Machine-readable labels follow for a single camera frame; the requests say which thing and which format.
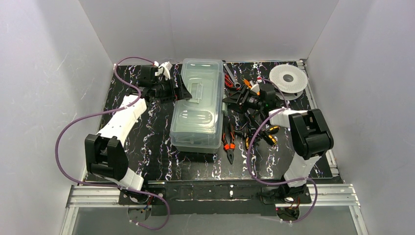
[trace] white plastic part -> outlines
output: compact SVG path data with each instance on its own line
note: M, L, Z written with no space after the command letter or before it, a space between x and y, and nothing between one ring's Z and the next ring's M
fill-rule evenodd
M268 113L269 116L271 116L271 114L275 113L278 110L280 110L280 109L271 110ZM279 112L277 115L273 116L270 119L270 123L273 126L282 126L282 127L288 127L289 128L290 127L290 120L288 119L288 116L290 114L303 114L303 113L307 113L307 111L306 110L297 111L297 110L288 110L288 109L286 109L282 112Z
M135 99L137 99L137 97L137 95L124 96L121 106L127 106ZM136 120L141 116L142 113L144 113L146 109L147 106L145 104L145 100L138 100L137 103L135 103L133 106L116 112L108 124L98 131L98 134L101 134L102 137L107 138L112 138L115 136L121 141L122 146L124 146L124 142L127 138L128 133L130 133L134 123L136 123Z
M310 174L311 169L316 164L316 162L321 158L321 156L315 156L308 160L304 160L300 155L297 153L294 154L293 161L290 164L287 172L284 174L285 180L293 180L297 178L307 178ZM306 180L294 181L288 183L290 187L298 187L302 186L306 183Z
M105 179L111 180L112 182L122 187L132 188L138 191L141 190L142 184L144 183L144 179L141 176L137 175L130 168L128 168L127 173L125 173L124 175L124 178L122 178L120 181L107 177L105 177Z
M166 77L166 80L170 79L170 69L171 67L173 67L172 64L169 61L167 61L167 62L162 63L158 67L159 67L159 70L156 72L156 76L159 76L163 72L163 75Z
M285 93L298 93L307 87L307 75L296 66L278 65L270 71L270 80L280 91Z
M251 91L253 91L255 93L258 93L259 92L259 85L258 84L253 85L252 88L251 88Z

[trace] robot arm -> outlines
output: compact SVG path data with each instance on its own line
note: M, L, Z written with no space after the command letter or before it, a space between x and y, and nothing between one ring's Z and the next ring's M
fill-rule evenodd
M307 178L316 162L333 148L334 140L320 109L309 111L283 110L270 119L271 125L291 129L295 150L293 161L282 177L283 181ZM290 182L278 188L280 197L295 196L303 192L306 180Z
M136 95L126 95L121 106L126 106L135 99ZM125 188L141 190L144 179L128 167L123 146L134 123L146 109L144 99L140 99L133 106L116 112L96 135L87 136L85 153L89 173Z
M134 123L147 109L146 101L159 99L161 103L167 103L192 98L180 75L178 79L170 79L170 68L169 62L160 66L142 66L137 86L141 87L144 98L131 107L116 112L96 135L89 134L86 137L88 173L113 181L124 188L141 190L144 179L128 167L123 146ZM124 97L121 106L127 106L135 99L137 95L131 92Z
M239 113L249 109L259 110L262 119L281 109L277 108L275 88L271 84L260 84L259 95L246 86L223 99L228 108ZM282 181L307 178L315 163L327 150L333 148L334 141L327 123L319 109L283 110L270 119L271 125L290 128L295 154ZM296 196L304 192L306 180L294 181L278 188L278 197Z

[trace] wrench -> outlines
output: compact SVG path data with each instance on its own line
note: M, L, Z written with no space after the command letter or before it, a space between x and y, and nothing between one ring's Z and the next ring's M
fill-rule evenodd
M226 61L224 61L224 60L223 60L223 66L225 67L226 71L228 72L229 77L231 77L231 80L233 82L233 85L236 88L240 88L241 87L241 84L235 79L235 77L233 76L233 73L231 72L231 70L229 69L228 65L226 64Z

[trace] pliers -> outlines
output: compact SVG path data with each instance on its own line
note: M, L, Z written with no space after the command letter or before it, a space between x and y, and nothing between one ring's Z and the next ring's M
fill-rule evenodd
M223 149L226 151L229 163L233 164L233 150L235 149L235 132L232 124L229 122L228 117L223 118L223 134L222 142Z

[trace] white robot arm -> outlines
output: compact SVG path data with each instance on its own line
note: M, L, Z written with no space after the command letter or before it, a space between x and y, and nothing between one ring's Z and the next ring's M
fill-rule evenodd
M161 103L168 103L192 98L180 75L177 79L170 79L170 68L169 62L160 66L142 66L142 78L138 79L137 86L142 88L143 98L116 112L96 135L89 134L86 137L88 173L113 181L124 188L141 190L144 179L128 167L128 158L123 148L134 123L147 109L147 101L158 99ZM121 106L125 107L137 98L137 94L132 91L124 97Z

